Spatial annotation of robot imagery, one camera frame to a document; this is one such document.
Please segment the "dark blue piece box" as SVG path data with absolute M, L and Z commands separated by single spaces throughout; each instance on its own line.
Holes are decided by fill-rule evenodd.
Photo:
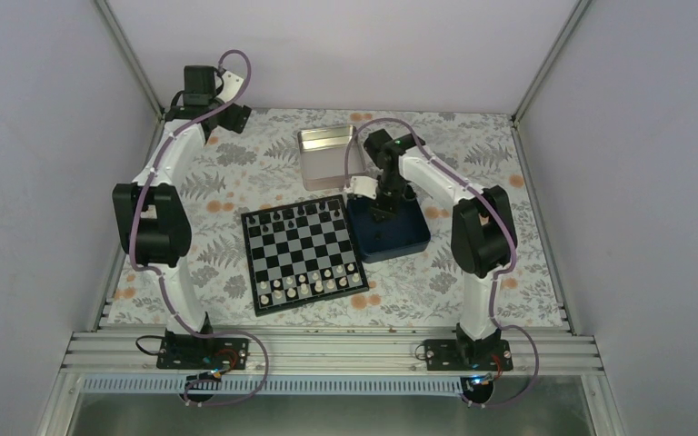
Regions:
M 398 214 L 377 222 L 371 215 L 371 200 L 357 197 L 348 201 L 347 216 L 364 263 L 379 263 L 424 251 L 431 232 L 418 200 L 405 200 Z

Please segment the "black grey chess board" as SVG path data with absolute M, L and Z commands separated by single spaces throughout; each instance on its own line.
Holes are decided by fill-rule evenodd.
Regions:
M 320 211 L 320 202 L 327 202 L 326 212 Z M 312 203 L 316 206 L 317 213 L 308 214 L 306 206 Z M 297 208 L 301 205 L 305 209 L 304 216 L 297 214 Z M 336 208 L 340 209 L 338 218 L 331 214 Z M 280 213 L 280 221 L 273 221 L 274 212 Z M 249 217 L 255 218 L 255 226 L 248 225 Z M 295 228 L 287 228 L 289 221 L 294 221 Z M 309 303 L 369 290 L 369 281 L 343 196 L 332 195 L 243 213 L 241 224 L 256 316 L 284 312 Z M 269 226 L 269 234 L 262 234 L 263 225 Z M 355 273 L 359 273 L 361 277 L 358 283 L 352 281 Z M 345 287 L 339 285 L 342 277 L 347 279 Z M 335 288 L 332 290 L 326 287 L 329 280 L 334 280 Z M 316 282 L 323 284 L 322 293 L 314 290 Z M 309 285 L 308 296 L 300 292 L 303 283 Z M 285 293 L 289 288 L 296 289 L 296 299 L 287 300 Z M 284 299 L 280 302 L 273 297 L 273 292 L 277 290 L 284 294 Z M 261 295 L 269 297 L 268 305 L 260 303 Z

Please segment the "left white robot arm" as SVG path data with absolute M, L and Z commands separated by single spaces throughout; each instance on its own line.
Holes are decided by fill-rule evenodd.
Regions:
M 238 134 L 244 130 L 251 109 L 236 99 L 246 86 L 243 77 L 220 66 L 185 67 L 184 88 L 165 113 L 152 156 L 131 182 L 117 184 L 112 192 L 121 246 L 133 269 L 159 284 L 169 313 L 165 339 L 182 341 L 180 354 L 195 368 L 214 360 L 217 345 L 188 272 L 192 229 L 180 187 L 216 127 Z

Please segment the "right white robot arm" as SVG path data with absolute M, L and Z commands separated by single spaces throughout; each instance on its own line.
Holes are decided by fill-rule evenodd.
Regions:
M 450 250 L 464 274 L 464 309 L 456 326 L 455 355 L 468 370 L 488 362 L 501 340 L 495 318 L 497 280 L 517 263 L 517 236 L 507 192 L 484 188 L 439 159 L 415 133 L 393 138 L 384 129 L 368 135 L 364 150 L 379 169 L 376 178 L 356 176 L 353 194 L 369 201 L 377 223 L 399 221 L 418 186 L 449 210 Z

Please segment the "floral table mat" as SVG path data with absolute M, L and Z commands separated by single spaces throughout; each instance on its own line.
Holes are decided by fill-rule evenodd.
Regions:
M 377 113 L 257 109 L 241 134 L 215 130 L 181 188 L 194 232 L 188 271 L 216 325 L 448 327 L 462 311 L 464 281 L 450 253 L 451 214 L 427 193 L 418 199 L 431 232 L 421 253 L 372 263 L 366 292 L 256 316 L 240 216 L 310 197 L 299 162 L 303 129 L 361 124 Z M 518 263 L 501 281 L 495 311 L 502 324 L 563 326 L 509 119 L 501 114 L 389 113 L 393 136 L 414 129 L 445 163 L 512 202 Z

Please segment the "aluminium corner post left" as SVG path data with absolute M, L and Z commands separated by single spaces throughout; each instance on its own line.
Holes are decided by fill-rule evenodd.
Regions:
M 93 4 L 95 5 L 98 13 L 102 16 L 108 32 L 113 37 L 115 45 L 121 52 L 121 55 L 124 57 L 125 63 L 133 74 L 150 107 L 155 113 L 160 114 L 162 111 L 162 106 L 158 101 L 155 90 L 147 78 L 145 70 L 140 63 L 134 48 L 130 44 L 130 41 L 125 34 L 125 30 L 120 24 L 113 7 L 110 5 L 110 2 L 106 0 L 93 0 Z

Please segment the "aluminium corner post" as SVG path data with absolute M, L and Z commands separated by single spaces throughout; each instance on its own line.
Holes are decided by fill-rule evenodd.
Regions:
M 543 87 L 543 84 L 553 69 L 557 59 L 559 58 L 561 52 L 566 47 L 567 43 L 573 37 L 574 32 L 578 28 L 579 24 L 583 20 L 585 14 L 588 12 L 593 0 L 577 0 L 574 3 L 572 10 L 567 16 L 563 23 L 560 31 L 555 37 L 551 48 L 544 57 L 539 69 L 535 73 L 532 82 L 526 89 L 523 98 L 518 104 L 516 110 L 512 114 L 511 120 L 514 128 L 518 128 L 520 122 L 523 120 L 525 114 L 529 110 L 530 106 L 533 104 L 538 92 Z
M 110 5 L 110 2 L 106 0 L 93 0 L 93 4 L 95 5 L 98 13 L 102 16 L 108 32 L 113 37 L 115 45 L 121 52 L 121 55 L 124 57 L 125 63 L 133 74 L 150 107 L 155 113 L 160 114 L 162 111 L 162 106 L 158 101 L 155 90 L 147 78 L 145 70 L 140 63 L 134 48 L 130 44 L 130 41 L 125 34 L 125 30 L 120 24 L 113 7 Z

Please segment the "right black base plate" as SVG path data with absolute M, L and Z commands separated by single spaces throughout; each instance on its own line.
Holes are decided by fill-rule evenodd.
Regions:
M 423 346 L 429 372 L 504 372 L 514 368 L 513 354 L 506 340 L 498 341 L 486 353 L 470 360 L 457 350 L 454 339 L 429 339 Z

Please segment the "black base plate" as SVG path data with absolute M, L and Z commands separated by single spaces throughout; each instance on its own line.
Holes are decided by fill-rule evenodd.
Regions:
M 457 350 L 454 339 L 429 339 L 423 346 L 429 372 L 504 372 L 514 368 L 513 354 L 506 340 L 498 341 L 486 353 L 470 360 Z
M 199 339 L 190 335 L 164 338 L 155 366 L 161 370 L 228 371 L 243 370 L 249 341 L 224 337 Z

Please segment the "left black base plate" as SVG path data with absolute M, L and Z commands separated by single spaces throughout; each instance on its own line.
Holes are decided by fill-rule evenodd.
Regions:
M 155 366 L 161 370 L 228 371 L 243 370 L 249 341 L 224 337 L 199 339 L 190 335 L 164 338 Z

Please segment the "aluminium corner post right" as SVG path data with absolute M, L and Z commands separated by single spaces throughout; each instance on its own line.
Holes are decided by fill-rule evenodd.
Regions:
M 518 128 L 520 122 L 523 120 L 525 114 L 529 110 L 530 106 L 533 104 L 538 92 L 543 87 L 543 84 L 553 69 L 557 59 L 559 58 L 561 52 L 566 47 L 567 43 L 573 37 L 574 32 L 578 28 L 579 24 L 583 20 L 585 14 L 588 12 L 593 0 L 577 0 L 574 3 L 572 10 L 567 16 L 563 23 L 560 31 L 555 37 L 551 48 L 544 57 L 539 69 L 535 73 L 532 82 L 526 89 L 523 98 L 518 104 L 516 110 L 512 114 L 511 120 L 514 128 Z

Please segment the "aluminium front rail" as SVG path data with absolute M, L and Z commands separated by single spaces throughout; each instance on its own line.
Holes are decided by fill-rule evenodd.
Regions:
M 139 331 L 73 334 L 61 362 L 64 372 L 155 372 L 157 359 L 135 347 Z M 248 374 L 260 374 L 266 362 L 273 375 L 423 375 L 422 341 L 427 334 L 409 332 L 257 332 L 262 344 L 250 344 Z M 595 340 L 560 332 L 542 332 L 535 344 L 518 333 L 506 334 L 513 375 L 531 374 L 540 363 L 542 375 L 603 373 Z

